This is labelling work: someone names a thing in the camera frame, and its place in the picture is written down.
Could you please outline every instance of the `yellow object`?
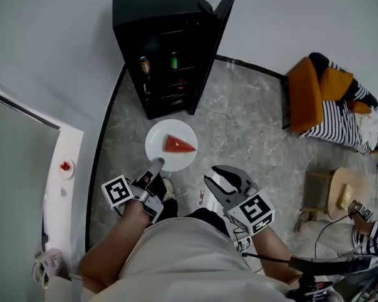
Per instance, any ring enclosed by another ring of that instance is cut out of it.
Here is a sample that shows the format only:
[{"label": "yellow object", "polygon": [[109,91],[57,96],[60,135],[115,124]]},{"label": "yellow object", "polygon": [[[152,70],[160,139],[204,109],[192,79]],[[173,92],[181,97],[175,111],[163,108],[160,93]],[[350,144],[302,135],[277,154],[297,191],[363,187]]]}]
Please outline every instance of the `yellow object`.
[{"label": "yellow object", "polygon": [[288,78],[291,130],[304,133],[323,120],[321,91],[311,59],[301,59],[290,70]]},{"label": "yellow object", "polygon": [[368,105],[360,101],[347,102],[347,107],[351,112],[358,114],[371,114],[371,109]]},{"label": "yellow object", "polygon": [[322,101],[339,101],[353,81],[353,74],[328,67],[319,81]]},{"label": "yellow object", "polygon": [[338,198],[337,207],[341,210],[347,210],[352,201],[353,188],[349,184],[343,184],[340,196]]}]

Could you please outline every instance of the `white wall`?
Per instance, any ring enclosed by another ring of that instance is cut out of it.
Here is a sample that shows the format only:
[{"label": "white wall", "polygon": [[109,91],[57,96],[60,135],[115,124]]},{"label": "white wall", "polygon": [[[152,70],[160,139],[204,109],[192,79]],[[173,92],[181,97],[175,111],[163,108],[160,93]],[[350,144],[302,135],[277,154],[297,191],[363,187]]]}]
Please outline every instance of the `white wall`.
[{"label": "white wall", "polygon": [[[0,88],[84,132],[81,202],[73,206],[78,251],[96,143],[123,64],[111,3],[0,0]],[[312,51],[352,71],[378,98],[378,0],[236,0],[219,54],[285,74]]]}]

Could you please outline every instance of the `fridge door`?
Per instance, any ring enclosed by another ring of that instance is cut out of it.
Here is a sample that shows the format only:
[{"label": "fridge door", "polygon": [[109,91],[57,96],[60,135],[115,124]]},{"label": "fridge door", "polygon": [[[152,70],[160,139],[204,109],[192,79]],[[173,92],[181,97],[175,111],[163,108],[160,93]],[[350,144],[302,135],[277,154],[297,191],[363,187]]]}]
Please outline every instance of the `fridge door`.
[{"label": "fridge door", "polygon": [[201,77],[199,87],[193,93],[193,99],[190,103],[190,107],[188,108],[188,113],[191,115],[195,114],[197,105],[200,101],[200,97],[202,96],[207,79],[209,78],[215,55],[217,54],[217,50],[219,49],[221,38],[224,34],[224,30],[226,29],[228,17],[231,13],[233,4],[234,0],[221,0],[218,7],[215,9],[215,12],[210,15],[210,17],[212,18],[211,34],[209,36],[210,39],[208,40],[210,48],[207,50],[204,58],[205,63],[202,66],[201,72],[199,73],[199,77]]}]

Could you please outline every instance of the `red object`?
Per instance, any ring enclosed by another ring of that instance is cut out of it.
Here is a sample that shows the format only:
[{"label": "red object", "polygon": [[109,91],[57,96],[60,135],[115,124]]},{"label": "red object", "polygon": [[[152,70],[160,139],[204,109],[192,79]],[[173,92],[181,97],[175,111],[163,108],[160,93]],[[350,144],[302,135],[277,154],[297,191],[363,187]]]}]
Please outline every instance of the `red object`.
[{"label": "red object", "polygon": [[63,171],[68,171],[68,170],[70,170],[70,165],[66,161],[63,161],[63,163],[60,165],[60,168]]},{"label": "red object", "polygon": [[171,154],[188,154],[194,151],[196,151],[195,148],[180,138],[174,137],[170,134],[166,137],[164,152]]}]

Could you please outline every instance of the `person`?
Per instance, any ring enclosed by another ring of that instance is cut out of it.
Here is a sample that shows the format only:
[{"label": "person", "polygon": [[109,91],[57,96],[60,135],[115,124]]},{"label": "person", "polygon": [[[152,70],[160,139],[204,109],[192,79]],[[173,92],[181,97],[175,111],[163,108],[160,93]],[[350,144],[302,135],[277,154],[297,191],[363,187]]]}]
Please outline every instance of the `person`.
[{"label": "person", "polygon": [[318,243],[333,249],[339,255],[350,253],[378,256],[378,220],[365,221],[356,212],[355,204],[350,207],[348,214],[353,223],[339,221],[324,229],[330,221],[314,221],[314,215],[304,212],[295,226],[295,232],[299,232],[304,240],[317,239]]},{"label": "person", "polygon": [[[300,272],[261,260],[265,276],[255,274],[235,249],[224,220],[205,208],[178,218],[172,186],[164,183],[157,223],[148,226],[142,203],[130,200],[109,234],[81,259],[86,301],[290,301],[285,295]],[[292,257],[269,226],[252,241],[261,255]]]}]

